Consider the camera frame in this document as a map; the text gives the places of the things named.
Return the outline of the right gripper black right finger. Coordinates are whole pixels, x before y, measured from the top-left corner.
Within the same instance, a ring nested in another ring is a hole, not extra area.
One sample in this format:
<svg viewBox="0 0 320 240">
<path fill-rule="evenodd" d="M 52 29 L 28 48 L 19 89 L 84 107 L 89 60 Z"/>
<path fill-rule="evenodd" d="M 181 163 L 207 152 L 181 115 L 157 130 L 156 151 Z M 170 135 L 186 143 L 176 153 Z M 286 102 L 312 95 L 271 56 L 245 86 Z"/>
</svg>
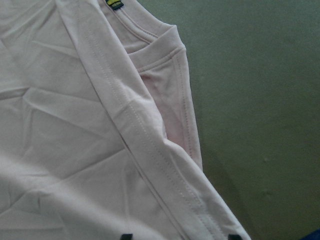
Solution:
<svg viewBox="0 0 320 240">
<path fill-rule="evenodd" d="M 239 234 L 229 234 L 228 240 L 242 240 L 242 237 Z"/>
</svg>

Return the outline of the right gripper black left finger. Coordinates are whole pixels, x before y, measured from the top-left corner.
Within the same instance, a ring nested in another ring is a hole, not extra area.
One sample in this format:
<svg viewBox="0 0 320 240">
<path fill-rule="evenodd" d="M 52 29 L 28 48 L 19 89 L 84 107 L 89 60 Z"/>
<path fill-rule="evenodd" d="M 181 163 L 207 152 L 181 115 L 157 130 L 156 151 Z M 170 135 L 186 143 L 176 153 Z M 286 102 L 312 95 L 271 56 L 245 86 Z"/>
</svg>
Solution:
<svg viewBox="0 0 320 240">
<path fill-rule="evenodd" d="M 133 234 L 132 233 L 124 233 L 121 235 L 121 240 L 132 240 Z"/>
</svg>

